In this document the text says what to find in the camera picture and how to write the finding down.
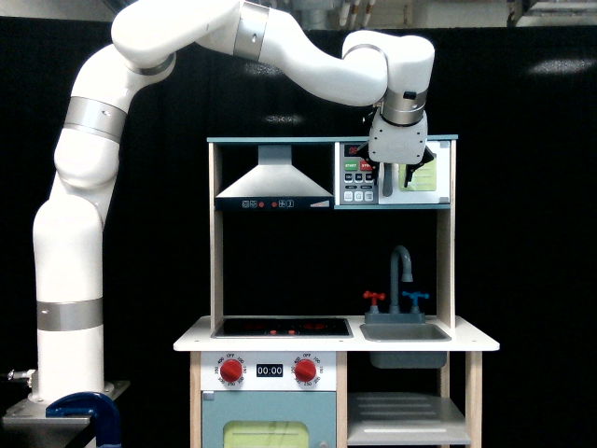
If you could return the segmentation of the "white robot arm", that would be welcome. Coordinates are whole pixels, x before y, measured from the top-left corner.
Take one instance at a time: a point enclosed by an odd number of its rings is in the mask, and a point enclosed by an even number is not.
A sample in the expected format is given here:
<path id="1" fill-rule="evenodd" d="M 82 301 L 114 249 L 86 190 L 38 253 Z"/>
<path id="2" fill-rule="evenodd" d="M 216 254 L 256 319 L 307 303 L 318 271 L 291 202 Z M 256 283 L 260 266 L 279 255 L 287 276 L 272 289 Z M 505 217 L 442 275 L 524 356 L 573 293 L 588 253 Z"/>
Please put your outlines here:
<path id="1" fill-rule="evenodd" d="M 104 389 L 104 224 L 118 168 L 139 161 L 147 147 L 148 165 L 166 170 L 178 147 L 188 159 L 198 140 L 183 132 L 172 110 L 128 116 L 147 89 L 173 72 L 180 49 L 195 44 L 273 66 L 336 104 L 376 105 L 374 159 L 422 157 L 423 104 L 435 59 L 422 37 L 357 31 L 333 57 L 290 14 L 247 1 L 138 1 L 117 14 L 111 35 L 76 77 L 50 194 L 33 223 L 37 394 L 45 402 Z"/>

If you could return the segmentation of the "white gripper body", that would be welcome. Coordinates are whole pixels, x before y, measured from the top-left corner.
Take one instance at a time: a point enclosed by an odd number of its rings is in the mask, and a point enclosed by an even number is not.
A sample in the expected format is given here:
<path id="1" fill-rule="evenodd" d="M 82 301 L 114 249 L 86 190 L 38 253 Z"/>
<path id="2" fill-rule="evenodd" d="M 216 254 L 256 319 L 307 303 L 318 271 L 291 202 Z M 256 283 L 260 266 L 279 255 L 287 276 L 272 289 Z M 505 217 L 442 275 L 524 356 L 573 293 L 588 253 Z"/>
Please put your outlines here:
<path id="1" fill-rule="evenodd" d="M 398 126 L 388 122 L 377 111 L 369 132 L 368 154 L 375 162 L 416 164 L 425 152 L 427 141 L 427 117 L 410 126 Z"/>

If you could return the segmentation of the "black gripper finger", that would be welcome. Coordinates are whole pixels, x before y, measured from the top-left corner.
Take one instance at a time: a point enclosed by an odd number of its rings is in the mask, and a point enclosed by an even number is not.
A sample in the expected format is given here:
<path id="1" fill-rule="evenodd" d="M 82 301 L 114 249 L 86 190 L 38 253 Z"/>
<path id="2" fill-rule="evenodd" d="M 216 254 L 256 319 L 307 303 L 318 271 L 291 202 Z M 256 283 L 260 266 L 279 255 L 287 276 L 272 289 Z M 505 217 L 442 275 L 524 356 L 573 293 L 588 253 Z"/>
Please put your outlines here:
<path id="1" fill-rule="evenodd" d="M 363 186 L 375 186 L 378 183 L 380 164 L 370 157 L 368 145 L 361 145 L 357 150 L 357 156 L 361 159 L 360 172 L 364 175 Z"/>
<path id="2" fill-rule="evenodd" d="M 427 163 L 433 161 L 435 159 L 435 154 L 426 147 L 424 149 L 423 155 L 421 159 L 414 164 L 407 164 L 405 168 L 405 176 L 403 181 L 403 187 L 406 188 L 409 185 L 409 182 L 412 180 L 414 173 L 425 166 Z"/>

